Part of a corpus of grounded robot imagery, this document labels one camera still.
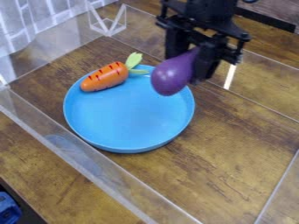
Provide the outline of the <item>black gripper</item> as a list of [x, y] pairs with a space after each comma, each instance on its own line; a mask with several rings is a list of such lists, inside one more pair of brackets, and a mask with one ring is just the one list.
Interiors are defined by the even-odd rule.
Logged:
[[195, 53], [191, 84], [208, 80], [225, 60], [236, 65], [251, 40], [232, 17], [239, 0], [161, 0], [156, 25], [165, 29], [164, 57]]

